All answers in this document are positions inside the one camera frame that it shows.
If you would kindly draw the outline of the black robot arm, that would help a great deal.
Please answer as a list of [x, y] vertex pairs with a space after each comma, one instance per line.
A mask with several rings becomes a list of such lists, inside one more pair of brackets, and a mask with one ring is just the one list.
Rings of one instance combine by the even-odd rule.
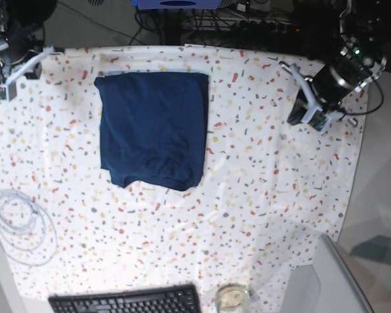
[[57, 1], [0, 1], [0, 60], [17, 65], [43, 51], [45, 37], [36, 33], [54, 13]]
[[339, 16], [335, 51], [313, 76], [303, 75], [295, 63], [280, 62], [299, 85], [287, 118], [291, 126], [308, 124], [323, 133], [333, 120], [348, 117], [349, 122], [356, 125], [356, 117], [374, 112], [352, 112], [343, 107], [342, 102], [352, 91], [359, 93], [365, 86], [377, 83], [385, 70], [387, 58], [379, 40], [381, 19], [374, 15], [379, 8], [378, 1], [363, 5], [357, 1], [346, 2]]

